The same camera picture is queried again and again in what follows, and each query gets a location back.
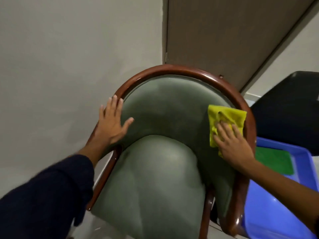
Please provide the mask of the yellow cleaning cloth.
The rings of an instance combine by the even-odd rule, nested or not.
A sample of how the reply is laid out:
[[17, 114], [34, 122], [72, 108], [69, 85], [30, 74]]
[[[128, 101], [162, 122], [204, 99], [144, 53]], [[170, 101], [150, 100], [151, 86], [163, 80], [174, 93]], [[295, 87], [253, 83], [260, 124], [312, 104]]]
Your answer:
[[223, 121], [226, 124], [228, 124], [228, 126], [231, 129], [232, 129], [232, 125], [236, 125], [240, 134], [243, 136], [244, 124], [247, 117], [246, 111], [210, 104], [208, 106], [207, 113], [208, 113], [209, 126], [210, 126], [210, 130], [209, 130], [210, 131], [210, 147], [212, 148], [218, 147], [217, 143], [214, 141], [213, 136], [217, 135], [221, 138], [215, 126], [220, 121]]

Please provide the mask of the black chair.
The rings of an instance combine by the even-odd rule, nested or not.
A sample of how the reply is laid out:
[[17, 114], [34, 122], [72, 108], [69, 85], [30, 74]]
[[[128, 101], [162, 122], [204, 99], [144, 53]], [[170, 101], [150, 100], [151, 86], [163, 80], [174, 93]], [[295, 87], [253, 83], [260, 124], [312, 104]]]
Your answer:
[[319, 72], [297, 71], [252, 106], [257, 136], [319, 156]]

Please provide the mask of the person's left forearm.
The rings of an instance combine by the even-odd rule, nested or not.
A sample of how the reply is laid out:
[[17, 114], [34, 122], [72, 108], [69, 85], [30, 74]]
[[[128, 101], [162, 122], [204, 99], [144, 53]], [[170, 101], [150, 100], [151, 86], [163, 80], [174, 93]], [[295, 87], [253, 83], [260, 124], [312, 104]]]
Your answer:
[[0, 239], [66, 239], [71, 226], [83, 221], [93, 196], [94, 165], [108, 144], [92, 140], [4, 195]]

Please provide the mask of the blue plastic tray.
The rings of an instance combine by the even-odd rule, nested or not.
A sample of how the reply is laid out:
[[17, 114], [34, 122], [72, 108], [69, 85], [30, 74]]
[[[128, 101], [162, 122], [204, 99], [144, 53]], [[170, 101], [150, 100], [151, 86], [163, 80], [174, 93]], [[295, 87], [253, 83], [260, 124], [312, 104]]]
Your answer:
[[[294, 174], [283, 176], [319, 192], [316, 167], [307, 149], [261, 137], [257, 137], [257, 147], [289, 152]], [[291, 211], [252, 180], [246, 197], [243, 226], [250, 239], [317, 239]]]

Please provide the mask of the person's right hand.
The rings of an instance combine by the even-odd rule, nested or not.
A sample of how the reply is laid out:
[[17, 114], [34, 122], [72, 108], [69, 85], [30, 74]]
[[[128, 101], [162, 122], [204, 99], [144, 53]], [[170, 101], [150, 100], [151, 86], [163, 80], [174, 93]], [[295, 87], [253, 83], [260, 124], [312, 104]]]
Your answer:
[[242, 174], [246, 174], [250, 165], [255, 162], [253, 150], [240, 134], [236, 125], [232, 125], [235, 138], [228, 138], [224, 130], [224, 123], [225, 122], [220, 121], [215, 125], [218, 134], [224, 142], [223, 148], [219, 149], [222, 157], [234, 169]]

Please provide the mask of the person's right forearm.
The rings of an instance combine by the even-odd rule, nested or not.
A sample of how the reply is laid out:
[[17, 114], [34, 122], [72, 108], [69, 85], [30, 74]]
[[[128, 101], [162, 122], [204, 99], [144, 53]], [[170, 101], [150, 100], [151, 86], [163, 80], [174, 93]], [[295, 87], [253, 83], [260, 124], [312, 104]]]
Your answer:
[[273, 195], [319, 238], [319, 192], [284, 177], [254, 158], [241, 161], [238, 171]]

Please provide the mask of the green upholstered wooden armchair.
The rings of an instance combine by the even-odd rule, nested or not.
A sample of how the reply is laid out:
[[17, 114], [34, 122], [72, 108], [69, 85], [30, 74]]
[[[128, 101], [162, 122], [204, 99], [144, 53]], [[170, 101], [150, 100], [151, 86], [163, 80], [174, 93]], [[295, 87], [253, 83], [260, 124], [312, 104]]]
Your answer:
[[247, 112], [244, 137], [255, 150], [251, 109], [239, 91], [208, 72], [159, 65], [127, 80], [122, 123], [134, 122], [94, 186], [87, 210], [135, 239], [206, 239], [213, 202], [224, 233], [244, 235], [249, 179], [210, 147], [208, 106]]

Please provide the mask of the person's left hand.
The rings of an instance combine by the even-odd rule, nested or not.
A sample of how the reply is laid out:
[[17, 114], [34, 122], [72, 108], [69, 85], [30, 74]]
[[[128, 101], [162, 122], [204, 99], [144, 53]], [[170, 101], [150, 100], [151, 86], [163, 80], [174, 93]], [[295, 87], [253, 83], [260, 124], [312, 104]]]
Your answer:
[[117, 110], [115, 116], [110, 116], [110, 97], [104, 106], [105, 119], [102, 122], [98, 121], [92, 143], [99, 147], [106, 148], [109, 145], [120, 141], [126, 133], [122, 133], [121, 129], [123, 124], [121, 123], [123, 99], [117, 98]]

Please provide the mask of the green scrub pad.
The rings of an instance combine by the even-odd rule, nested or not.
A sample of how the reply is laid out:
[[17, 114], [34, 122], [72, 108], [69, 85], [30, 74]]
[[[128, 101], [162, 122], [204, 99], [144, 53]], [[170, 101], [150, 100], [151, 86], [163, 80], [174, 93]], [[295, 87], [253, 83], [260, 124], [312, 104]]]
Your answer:
[[282, 175], [293, 175], [294, 168], [289, 152], [273, 148], [256, 147], [256, 160]]

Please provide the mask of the brown wooden door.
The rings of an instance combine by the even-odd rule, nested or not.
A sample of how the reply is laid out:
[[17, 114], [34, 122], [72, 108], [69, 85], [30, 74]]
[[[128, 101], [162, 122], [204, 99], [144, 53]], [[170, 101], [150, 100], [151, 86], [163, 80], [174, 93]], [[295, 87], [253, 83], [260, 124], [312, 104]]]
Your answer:
[[316, 0], [168, 0], [167, 64], [241, 90]]

